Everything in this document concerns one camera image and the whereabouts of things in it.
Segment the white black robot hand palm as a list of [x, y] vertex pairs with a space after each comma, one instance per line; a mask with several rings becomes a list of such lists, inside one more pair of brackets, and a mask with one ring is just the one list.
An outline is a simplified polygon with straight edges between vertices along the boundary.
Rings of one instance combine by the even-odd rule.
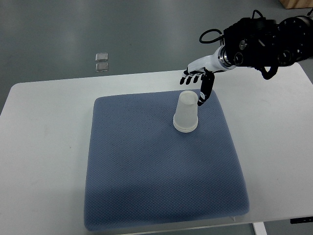
[[199, 58], [188, 64], [184, 75], [192, 73], [201, 73], [205, 71], [218, 72], [226, 71], [225, 62], [223, 62], [223, 48], [219, 47], [214, 54]]

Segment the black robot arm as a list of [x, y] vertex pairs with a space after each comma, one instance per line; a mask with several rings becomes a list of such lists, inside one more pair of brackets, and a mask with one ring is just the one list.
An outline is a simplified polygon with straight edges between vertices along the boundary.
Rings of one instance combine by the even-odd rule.
[[180, 84], [201, 81], [198, 106], [210, 97], [215, 74], [236, 67], [254, 68], [265, 80], [273, 78], [279, 67], [291, 66], [313, 55], [313, 19], [296, 16], [276, 23], [263, 16], [242, 18], [219, 36], [205, 41], [205, 31], [199, 38], [202, 44], [219, 42], [214, 54], [191, 62], [183, 72]]

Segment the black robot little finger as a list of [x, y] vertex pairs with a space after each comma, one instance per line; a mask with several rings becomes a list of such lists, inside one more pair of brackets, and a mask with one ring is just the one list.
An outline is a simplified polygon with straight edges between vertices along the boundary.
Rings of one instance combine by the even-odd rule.
[[186, 76], [183, 76], [183, 77], [180, 79], [179, 84], [180, 84], [180, 85], [183, 85], [184, 82], [185, 82], [185, 80], [186, 80]]

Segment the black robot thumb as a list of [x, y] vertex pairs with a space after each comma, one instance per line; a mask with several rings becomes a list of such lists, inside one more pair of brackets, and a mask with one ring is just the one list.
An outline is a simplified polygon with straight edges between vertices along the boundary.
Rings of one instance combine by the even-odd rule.
[[209, 99], [212, 89], [213, 89], [213, 84], [215, 81], [215, 75], [213, 72], [205, 69], [204, 73], [205, 73], [205, 79], [203, 82], [201, 82], [200, 95], [199, 95], [199, 99], [197, 102], [198, 106], [203, 105]]

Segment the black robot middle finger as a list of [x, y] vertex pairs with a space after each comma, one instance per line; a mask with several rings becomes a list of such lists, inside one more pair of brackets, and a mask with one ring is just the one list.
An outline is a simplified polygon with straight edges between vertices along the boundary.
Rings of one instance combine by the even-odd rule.
[[197, 81], [198, 81], [198, 79], [199, 79], [199, 76], [198, 76], [198, 75], [195, 75], [193, 78], [194, 78], [193, 83], [197, 83]]

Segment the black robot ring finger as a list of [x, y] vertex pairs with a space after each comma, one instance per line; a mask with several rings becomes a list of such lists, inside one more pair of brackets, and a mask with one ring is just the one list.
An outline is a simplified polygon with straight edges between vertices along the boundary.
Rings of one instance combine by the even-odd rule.
[[188, 76], [186, 78], [186, 85], [189, 85], [191, 83], [192, 78], [193, 78], [193, 76]]

